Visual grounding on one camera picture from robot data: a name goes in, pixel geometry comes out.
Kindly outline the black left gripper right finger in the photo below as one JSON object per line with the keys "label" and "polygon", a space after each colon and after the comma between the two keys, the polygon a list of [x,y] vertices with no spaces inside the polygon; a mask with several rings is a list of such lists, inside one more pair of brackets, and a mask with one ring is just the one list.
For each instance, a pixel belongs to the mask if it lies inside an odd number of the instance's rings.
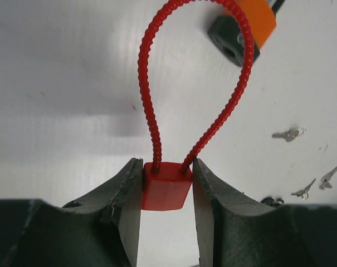
{"label": "black left gripper right finger", "polygon": [[258,202],[193,161],[193,198],[201,266],[285,266],[284,207]]}

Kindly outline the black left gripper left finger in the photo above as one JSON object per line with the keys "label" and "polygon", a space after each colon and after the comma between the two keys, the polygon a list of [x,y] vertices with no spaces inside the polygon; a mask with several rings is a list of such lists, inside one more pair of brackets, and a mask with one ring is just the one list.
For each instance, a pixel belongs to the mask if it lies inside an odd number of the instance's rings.
{"label": "black left gripper left finger", "polygon": [[115,176],[62,209],[94,215],[94,229],[117,266],[137,266],[142,190],[143,160],[132,158]]}

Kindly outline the red cable padlock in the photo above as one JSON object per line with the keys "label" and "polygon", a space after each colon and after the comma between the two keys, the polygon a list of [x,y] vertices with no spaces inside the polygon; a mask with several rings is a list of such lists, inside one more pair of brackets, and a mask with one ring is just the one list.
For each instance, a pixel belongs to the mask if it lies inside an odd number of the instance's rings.
{"label": "red cable padlock", "polygon": [[243,64],[236,88],[224,109],[192,147],[182,163],[164,162],[162,160],[162,142],[156,121],[148,80],[148,59],[153,39],[160,26],[176,9],[187,1],[168,1],[156,13],[144,33],[138,54],[138,81],[143,109],[151,141],[153,159],[143,167],[144,186],[141,208],[148,211],[170,211],[181,209],[191,187],[193,175],[190,164],[205,147],[208,141],[222,127],[237,106],[251,74],[255,43],[248,19],[236,1],[218,1],[237,22],[243,37]]}

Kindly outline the small silver key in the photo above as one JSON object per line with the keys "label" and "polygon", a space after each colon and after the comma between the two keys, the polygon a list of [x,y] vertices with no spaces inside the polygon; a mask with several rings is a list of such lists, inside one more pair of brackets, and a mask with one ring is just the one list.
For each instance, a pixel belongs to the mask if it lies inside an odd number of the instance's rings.
{"label": "small silver key", "polygon": [[303,135],[305,129],[302,127],[292,127],[285,132],[276,132],[271,135],[273,139],[283,139],[286,142],[292,142],[297,137]]}

